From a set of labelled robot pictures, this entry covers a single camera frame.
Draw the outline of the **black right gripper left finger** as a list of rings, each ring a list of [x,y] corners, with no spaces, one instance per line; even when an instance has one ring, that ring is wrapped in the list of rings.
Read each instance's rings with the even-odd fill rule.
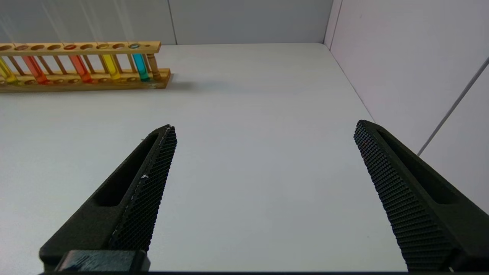
[[[152,131],[40,248],[45,268],[71,250],[148,252],[178,139]]]

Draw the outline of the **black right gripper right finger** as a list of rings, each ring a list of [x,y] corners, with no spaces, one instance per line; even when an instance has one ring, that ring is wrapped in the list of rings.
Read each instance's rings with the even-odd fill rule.
[[[488,272],[486,212],[380,125],[353,139],[409,272]]]

